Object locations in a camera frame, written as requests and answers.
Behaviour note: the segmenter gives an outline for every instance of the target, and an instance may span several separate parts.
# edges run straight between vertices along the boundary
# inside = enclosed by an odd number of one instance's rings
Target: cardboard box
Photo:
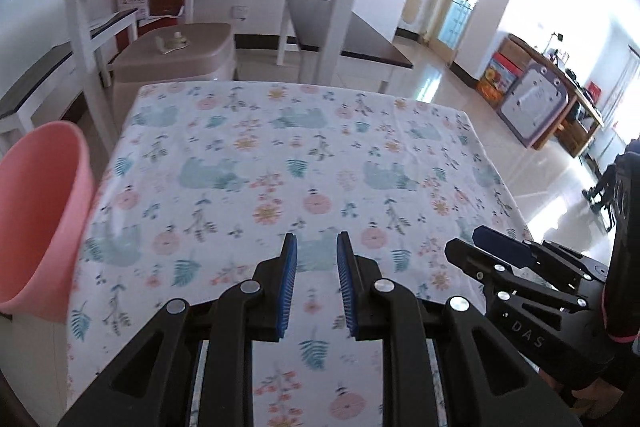
[[[504,39],[498,53],[522,71],[526,70],[533,60],[525,50],[509,38]]]
[[[492,107],[497,107],[505,93],[513,83],[522,76],[522,70],[507,60],[503,55],[496,53],[489,60],[484,75],[476,86],[476,91]]]

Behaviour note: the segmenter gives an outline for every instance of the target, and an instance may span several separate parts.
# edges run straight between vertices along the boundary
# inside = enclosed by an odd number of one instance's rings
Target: wall outlet
[[[249,16],[249,7],[248,6],[232,6],[231,7],[231,18],[239,21],[244,21]]]

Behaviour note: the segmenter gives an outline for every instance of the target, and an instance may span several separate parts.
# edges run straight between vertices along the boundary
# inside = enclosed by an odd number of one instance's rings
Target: dark table top
[[[134,9],[124,10],[116,13],[102,26],[98,26],[91,31],[91,36],[101,34],[110,26],[124,19],[124,17],[135,12]],[[40,87],[47,77],[53,73],[65,60],[72,55],[71,43],[65,42],[55,46],[42,56],[31,68],[29,68],[18,81],[9,88],[0,99],[0,118],[6,118],[15,114],[22,107],[33,92]]]
[[[319,51],[329,22],[329,1],[287,0],[287,7],[300,49],[307,52]],[[347,36],[342,47],[342,56],[408,69],[414,66],[391,42],[355,13],[351,14]]]

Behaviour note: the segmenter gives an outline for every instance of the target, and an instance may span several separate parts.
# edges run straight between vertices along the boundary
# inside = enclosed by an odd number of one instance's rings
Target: floral tablecloth
[[[69,307],[68,398],[174,297],[217,298],[298,238],[289,330],[254,345],[257,427],[375,426],[382,345],[349,338],[335,238],[421,298],[479,283],[449,239],[526,224],[462,112],[266,82],[144,87],[98,189]]]

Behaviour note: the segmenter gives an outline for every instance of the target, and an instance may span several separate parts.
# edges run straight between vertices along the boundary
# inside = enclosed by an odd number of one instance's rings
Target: pink bucket
[[[72,123],[47,123],[0,161],[0,311],[64,323],[94,195],[89,150]]]

